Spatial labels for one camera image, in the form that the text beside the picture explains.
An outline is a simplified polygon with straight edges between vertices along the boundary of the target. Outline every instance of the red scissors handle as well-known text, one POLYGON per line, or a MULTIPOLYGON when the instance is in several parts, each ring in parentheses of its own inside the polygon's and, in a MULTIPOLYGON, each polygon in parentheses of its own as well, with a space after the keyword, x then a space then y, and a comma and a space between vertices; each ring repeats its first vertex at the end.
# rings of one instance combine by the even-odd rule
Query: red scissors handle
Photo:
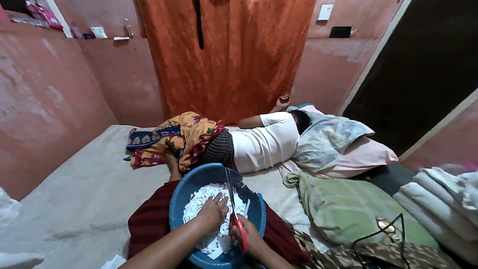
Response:
POLYGON ((244 226, 242 226, 240 220, 236 220, 236 226, 239 229, 240 237, 242 238, 242 242, 239 243, 239 247, 242 253, 247 253, 249 251, 249 246, 247 245, 246 230, 244 230, 244 226))
POLYGON ((234 217, 234 213, 230 215, 229 222, 239 229, 240 237, 242 238, 239 241, 239 248, 243 253, 247 253, 249 251, 249 246, 247 245, 246 230, 244 229, 242 222, 240 220, 236 220, 236 218, 234 217))

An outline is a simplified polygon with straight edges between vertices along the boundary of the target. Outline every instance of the white bedsheet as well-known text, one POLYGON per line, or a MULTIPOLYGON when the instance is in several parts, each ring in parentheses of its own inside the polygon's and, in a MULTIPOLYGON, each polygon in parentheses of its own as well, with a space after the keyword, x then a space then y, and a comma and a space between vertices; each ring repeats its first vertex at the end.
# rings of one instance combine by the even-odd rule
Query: white bedsheet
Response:
MULTIPOLYGON (((0 252, 44 254, 38 269, 99 269, 116 254, 125 256, 128 218, 169 179, 166 165, 133 170, 122 160, 132 127, 110 126, 25 197, 17 219, 0 229, 0 252)), ((247 174, 244 182, 310 234, 297 191, 283 186, 277 168, 247 174)))

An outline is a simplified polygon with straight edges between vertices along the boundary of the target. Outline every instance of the black cable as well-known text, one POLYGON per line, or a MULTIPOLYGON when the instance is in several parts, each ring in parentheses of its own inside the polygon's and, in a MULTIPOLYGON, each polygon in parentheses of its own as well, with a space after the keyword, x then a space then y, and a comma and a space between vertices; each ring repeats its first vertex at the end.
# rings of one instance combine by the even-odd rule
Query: black cable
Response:
POLYGON ((203 39, 203 26, 201 23, 201 3, 199 0, 194 1, 194 10, 196 11, 196 29, 197 29, 197 41, 199 42, 199 48, 204 49, 203 39))
POLYGON ((358 257, 359 261, 360 261, 360 264, 362 265, 363 268, 367 268, 365 266, 365 261, 363 260, 362 256, 357 252, 357 250, 355 249, 355 244, 358 242, 358 241, 362 241, 362 240, 365 240, 367 238, 370 238, 372 236, 376 236, 380 233, 385 233, 385 230, 388 229, 388 227, 392 226, 398 219, 401 219, 402 221, 402 245, 400 247, 400 256, 402 258, 402 260, 405 262, 405 264, 407 265, 407 268, 410 269, 410 264, 408 263, 406 257, 405 257, 405 221, 403 219, 403 214, 400 213, 393 221, 391 221, 387 226, 385 226, 384 228, 380 228, 379 227, 379 231, 371 234, 371 235, 367 235, 365 237, 362 237, 362 238, 359 238, 357 240, 355 240, 353 243, 352 243, 352 249, 354 250, 354 253, 355 255, 358 257))

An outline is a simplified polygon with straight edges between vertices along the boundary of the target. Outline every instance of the light switch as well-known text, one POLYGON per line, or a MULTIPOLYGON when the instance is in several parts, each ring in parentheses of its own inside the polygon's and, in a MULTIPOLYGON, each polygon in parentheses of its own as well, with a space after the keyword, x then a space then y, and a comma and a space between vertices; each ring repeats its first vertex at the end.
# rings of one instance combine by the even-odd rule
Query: light switch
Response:
POLYGON ((318 21, 327 21, 330 19, 330 13, 332 13, 332 8, 334 7, 333 4, 322 5, 320 8, 319 17, 317 18, 318 21))

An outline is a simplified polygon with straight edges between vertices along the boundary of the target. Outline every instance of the orange curtain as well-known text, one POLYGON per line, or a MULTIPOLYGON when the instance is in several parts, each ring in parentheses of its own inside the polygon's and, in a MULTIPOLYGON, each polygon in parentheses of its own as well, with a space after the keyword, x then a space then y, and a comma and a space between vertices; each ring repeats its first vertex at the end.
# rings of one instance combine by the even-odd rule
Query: orange curtain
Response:
POLYGON ((193 1, 138 1, 171 115, 267 113, 292 88, 315 0, 200 0, 203 50, 193 1))

